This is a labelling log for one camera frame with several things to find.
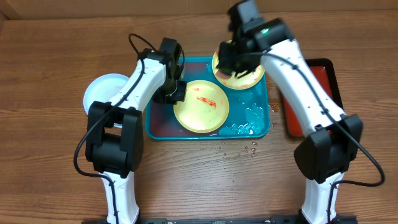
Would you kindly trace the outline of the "light blue plate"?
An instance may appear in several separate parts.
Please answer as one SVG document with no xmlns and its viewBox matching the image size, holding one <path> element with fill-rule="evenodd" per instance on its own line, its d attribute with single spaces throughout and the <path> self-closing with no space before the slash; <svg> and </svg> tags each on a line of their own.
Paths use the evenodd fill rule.
<svg viewBox="0 0 398 224">
<path fill-rule="evenodd" d="M 122 87 L 129 78 L 118 73 L 109 73 L 96 78 L 87 87 L 83 97 L 83 107 L 88 114 L 89 108 L 94 101 L 108 102 Z"/>
</svg>

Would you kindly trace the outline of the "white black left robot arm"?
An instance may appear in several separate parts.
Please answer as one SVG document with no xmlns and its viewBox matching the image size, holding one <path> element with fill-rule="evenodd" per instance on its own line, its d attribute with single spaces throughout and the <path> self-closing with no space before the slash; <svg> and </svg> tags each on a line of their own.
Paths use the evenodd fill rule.
<svg viewBox="0 0 398 224">
<path fill-rule="evenodd" d="M 151 102 L 175 105 L 185 99 L 185 56 L 175 39 L 163 38 L 137 53 L 130 77 L 110 73 L 90 83 L 83 97 L 88 115 L 86 160 L 102 179 L 108 214 L 105 223 L 139 223 L 134 173 L 144 150 L 142 114 Z"/>
</svg>

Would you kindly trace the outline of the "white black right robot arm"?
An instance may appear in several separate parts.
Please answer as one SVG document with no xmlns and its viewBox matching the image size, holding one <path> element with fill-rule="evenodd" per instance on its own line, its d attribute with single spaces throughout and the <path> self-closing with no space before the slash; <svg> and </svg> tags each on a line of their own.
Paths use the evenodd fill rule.
<svg viewBox="0 0 398 224">
<path fill-rule="evenodd" d="M 335 211 L 338 182 L 356 158 L 363 124 L 347 116 L 310 70 L 297 39 L 281 19 L 265 21 L 254 1 L 228 10 L 230 43 L 220 43 L 217 69 L 237 79 L 261 65 L 293 109 L 305 139 L 294 151 L 306 178 L 305 200 L 293 223 L 357 223 Z"/>
</svg>

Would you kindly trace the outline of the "yellow plate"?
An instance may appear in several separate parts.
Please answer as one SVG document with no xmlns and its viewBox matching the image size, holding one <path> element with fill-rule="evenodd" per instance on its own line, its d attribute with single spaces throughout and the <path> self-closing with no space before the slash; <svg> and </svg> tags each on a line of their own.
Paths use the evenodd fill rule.
<svg viewBox="0 0 398 224">
<path fill-rule="evenodd" d="M 263 78 L 265 70 L 262 65 L 259 65 L 253 72 L 248 73 L 247 75 L 239 78 L 244 75 L 245 72 L 239 73 L 238 76 L 235 76 L 235 72 L 231 76 L 225 75 L 221 72 L 216 66 L 219 63 L 219 47 L 215 51 L 212 57 L 212 71 L 215 78 L 224 86 L 233 89 L 233 90 L 245 90 L 253 87 Z"/>
<path fill-rule="evenodd" d="M 187 83 L 183 102 L 174 105 L 177 121 L 194 133 L 210 133 L 220 128 L 229 115 L 226 93 L 213 82 L 194 80 Z"/>
</svg>

